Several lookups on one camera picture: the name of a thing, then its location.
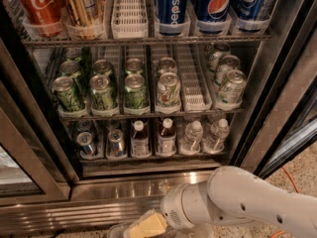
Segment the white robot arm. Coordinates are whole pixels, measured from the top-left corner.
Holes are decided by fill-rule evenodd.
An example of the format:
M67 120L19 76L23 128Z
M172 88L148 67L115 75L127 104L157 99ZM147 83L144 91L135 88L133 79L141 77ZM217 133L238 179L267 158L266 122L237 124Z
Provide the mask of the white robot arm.
M219 226L267 222L298 238L317 238L317 198L288 192L232 166L216 169L207 181L171 188L160 203L129 226L124 238L152 238L197 224Z

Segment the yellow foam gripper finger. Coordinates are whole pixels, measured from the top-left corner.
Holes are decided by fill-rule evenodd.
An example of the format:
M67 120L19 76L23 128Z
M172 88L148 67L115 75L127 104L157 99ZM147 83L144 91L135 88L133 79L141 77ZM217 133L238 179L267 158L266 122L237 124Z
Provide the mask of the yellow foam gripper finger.
M127 238L152 238L167 229L164 217L155 210L149 210L127 229Z

